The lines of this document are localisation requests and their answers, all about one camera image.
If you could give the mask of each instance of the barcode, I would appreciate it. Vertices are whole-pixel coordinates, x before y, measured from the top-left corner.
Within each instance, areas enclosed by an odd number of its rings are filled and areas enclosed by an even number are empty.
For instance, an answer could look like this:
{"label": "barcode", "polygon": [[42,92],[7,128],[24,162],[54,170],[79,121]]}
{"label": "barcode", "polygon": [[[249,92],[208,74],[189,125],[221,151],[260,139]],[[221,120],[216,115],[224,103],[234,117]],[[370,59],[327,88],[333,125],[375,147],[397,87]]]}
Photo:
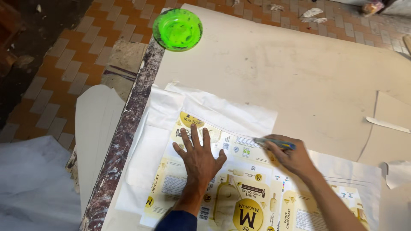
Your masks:
{"label": "barcode", "polygon": [[203,220],[208,220],[208,214],[210,213],[210,209],[206,207],[200,208],[199,218]]}
{"label": "barcode", "polygon": [[228,150],[230,147],[229,143],[223,143],[223,149]]}

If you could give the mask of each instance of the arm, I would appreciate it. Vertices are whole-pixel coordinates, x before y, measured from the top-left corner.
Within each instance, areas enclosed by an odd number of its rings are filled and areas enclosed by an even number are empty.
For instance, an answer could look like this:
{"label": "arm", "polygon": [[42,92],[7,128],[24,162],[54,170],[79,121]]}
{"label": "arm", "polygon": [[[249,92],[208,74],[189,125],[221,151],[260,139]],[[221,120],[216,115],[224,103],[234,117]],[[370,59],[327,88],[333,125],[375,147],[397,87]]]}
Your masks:
{"label": "arm", "polygon": [[308,186],[330,231],[366,231],[315,168],[301,140],[281,135],[269,135],[266,138],[288,141],[296,145],[295,150],[281,150],[274,143],[266,142],[268,149],[278,161]]}
{"label": "arm", "polygon": [[197,126],[195,124],[191,125],[193,144],[188,138],[185,129],[182,128],[180,131],[187,152],[181,149],[177,143],[173,143],[173,147],[184,161],[187,171],[187,183],[180,199],[174,205],[173,210],[160,221],[156,230],[195,231],[197,229],[197,214],[208,183],[227,160],[222,149],[217,159],[214,159],[212,156],[210,135],[206,128],[203,128],[204,146],[200,145]]}

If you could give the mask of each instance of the hand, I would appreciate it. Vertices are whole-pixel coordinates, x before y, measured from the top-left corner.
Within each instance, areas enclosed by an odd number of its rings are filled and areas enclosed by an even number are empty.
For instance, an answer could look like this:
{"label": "hand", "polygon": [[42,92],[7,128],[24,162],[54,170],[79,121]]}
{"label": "hand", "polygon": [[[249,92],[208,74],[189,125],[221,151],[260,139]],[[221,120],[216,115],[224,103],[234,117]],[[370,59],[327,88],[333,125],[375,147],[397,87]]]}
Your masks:
{"label": "hand", "polygon": [[195,124],[191,124],[191,138],[194,147],[191,144],[185,129],[182,128],[180,131],[187,152],[181,149],[175,142],[173,143],[173,147],[184,161],[188,175],[187,185],[198,186],[199,189],[202,190],[201,192],[204,193],[208,183],[213,179],[227,160],[227,156],[221,149],[219,157],[214,159],[211,154],[210,135],[208,134],[207,128],[203,128],[203,146],[200,145],[197,126]]}
{"label": "hand", "polygon": [[296,174],[302,179],[316,175],[318,173],[318,170],[315,168],[308,156],[307,150],[305,149],[304,142],[302,140],[273,134],[266,136],[265,138],[292,142],[296,145],[295,150],[281,150],[273,142],[266,141],[268,149],[290,172]]}

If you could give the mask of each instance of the left hand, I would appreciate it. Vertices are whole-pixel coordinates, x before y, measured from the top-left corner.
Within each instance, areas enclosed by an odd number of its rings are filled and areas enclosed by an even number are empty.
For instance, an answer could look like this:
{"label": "left hand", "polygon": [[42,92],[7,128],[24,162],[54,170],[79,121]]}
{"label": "left hand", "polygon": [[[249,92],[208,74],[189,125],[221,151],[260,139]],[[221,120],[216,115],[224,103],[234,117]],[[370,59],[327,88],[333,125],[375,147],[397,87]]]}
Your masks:
{"label": "left hand", "polygon": [[184,161],[188,176],[187,184],[198,186],[201,192],[204,193],[208,183],[214,178],[227,160],[227,156],[221,149],[219,157],[214,159],[211,153],[210,135],[208,134],[207,128],[203,128],[203,146],[200,145],[197,126],[194,123],[191,124],[193,145],[185,129],[182,128],[180,131],[187,152],[181,149],[175,142],[173,143],[173,147]]}

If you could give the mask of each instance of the magnum packaging sheet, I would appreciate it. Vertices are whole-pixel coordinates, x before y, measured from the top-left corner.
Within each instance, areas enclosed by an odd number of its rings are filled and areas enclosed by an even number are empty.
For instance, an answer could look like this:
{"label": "magnum packaging sheet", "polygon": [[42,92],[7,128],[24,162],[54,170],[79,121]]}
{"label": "magnum packaging sheet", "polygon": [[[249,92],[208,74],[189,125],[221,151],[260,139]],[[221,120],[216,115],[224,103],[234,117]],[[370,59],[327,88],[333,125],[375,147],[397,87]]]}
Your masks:
{"label": "magnum packaging sheet", "polygon": [[[150,227],[167,214],[187,181],[183,160],[172,143],[185,148],[180,129],[191,138],[190,125],[210,133],[213,156],[224,149],[227,161],[209,182],[198,214],[198,230],[327,230],[314,198],[298,189],[276,159],[252,137],[238,136],[185,112],[175,123],[169,143],[154,178],[140,223]],[[353,214],[368,228],[357,189],[331,185]]]}

